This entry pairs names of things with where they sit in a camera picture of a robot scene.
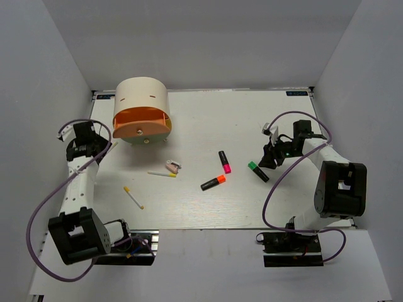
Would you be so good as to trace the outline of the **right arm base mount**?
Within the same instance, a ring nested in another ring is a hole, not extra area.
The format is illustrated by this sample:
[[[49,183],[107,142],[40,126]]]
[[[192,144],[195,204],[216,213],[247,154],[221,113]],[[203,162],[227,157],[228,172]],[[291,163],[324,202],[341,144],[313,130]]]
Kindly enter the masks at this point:
[[[256,235],[256,243],[263,246],[263,261],[267,268],[324,265],[317,235],[262,232]]]

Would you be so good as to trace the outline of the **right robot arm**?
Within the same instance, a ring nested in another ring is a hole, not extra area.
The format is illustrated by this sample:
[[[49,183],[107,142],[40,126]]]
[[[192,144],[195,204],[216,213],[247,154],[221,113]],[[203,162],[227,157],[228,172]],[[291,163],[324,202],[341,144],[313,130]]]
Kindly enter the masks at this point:
[[[284,235],[290,250],[298,251],[306,245],[308,231],[317,232],[337,221],[364,214],[366,166],[339,155],[324,135],[312,131],[311,121],[294,122],[293,137],[285,142],[277,126],[265,124],[262,132],[269,136],[269,142],[263,147],[259,167],[275,169],[285,159],[308,158],[319,171],[313,205],[290,219],[289,229],[293,230]]]

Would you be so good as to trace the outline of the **pale yellow white marker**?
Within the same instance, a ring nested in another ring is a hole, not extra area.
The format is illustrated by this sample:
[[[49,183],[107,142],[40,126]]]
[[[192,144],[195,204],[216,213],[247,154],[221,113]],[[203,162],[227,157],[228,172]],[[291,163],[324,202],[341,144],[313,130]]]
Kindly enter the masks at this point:
[[[118,145],[118,142],[114,142],[114,143],[111,145],[111,147],[108,149],[108,151],[107,151],[106,154],[108,154],[109,152],[111,152],[117,145]]]

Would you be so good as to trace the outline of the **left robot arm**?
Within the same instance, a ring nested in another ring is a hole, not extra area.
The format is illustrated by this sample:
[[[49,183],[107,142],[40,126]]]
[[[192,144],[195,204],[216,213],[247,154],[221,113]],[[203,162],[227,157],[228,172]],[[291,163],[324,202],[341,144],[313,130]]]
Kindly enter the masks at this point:
[[[65,140],[70,131],[75,134],[66,148],[70,180],[59,215],[48,221],[48,230],[67,265],[108,255],[113,246],[126,251],[133,244],[123,219],[103,223],[93,209],[99,164],[111,143],[96,133],[92,121],[65,126],[59,139]]]

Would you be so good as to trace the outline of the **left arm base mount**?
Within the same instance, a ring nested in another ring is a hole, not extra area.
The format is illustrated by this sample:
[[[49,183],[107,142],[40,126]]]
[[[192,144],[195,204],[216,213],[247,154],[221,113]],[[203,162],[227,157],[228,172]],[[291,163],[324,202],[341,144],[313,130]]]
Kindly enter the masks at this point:
[[[151,266],[157,255],[159,230],[132,231],[129,239],[99,257],[98,266]]]

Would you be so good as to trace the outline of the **bright yellow white marker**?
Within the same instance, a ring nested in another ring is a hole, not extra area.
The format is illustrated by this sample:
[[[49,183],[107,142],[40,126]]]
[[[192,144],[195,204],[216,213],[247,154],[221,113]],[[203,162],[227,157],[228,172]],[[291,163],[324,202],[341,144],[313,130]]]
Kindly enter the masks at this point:
[[[173,177],[175,178],[177,174],[175,173],[168,173],[168,172],[157,172],[157,171],[147,171],[149,175],[154,175],[154,176],[163,176],[163,177]]]

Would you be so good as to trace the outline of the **round cream drawer organizer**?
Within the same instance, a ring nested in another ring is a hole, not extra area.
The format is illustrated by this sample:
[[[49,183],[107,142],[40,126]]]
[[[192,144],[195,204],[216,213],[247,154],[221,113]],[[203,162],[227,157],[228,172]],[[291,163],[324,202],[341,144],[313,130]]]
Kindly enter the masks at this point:
[[[115,92],[113,138],[130,144],[164,141],[172,130],[168,91],[151,77],[132,77]]]

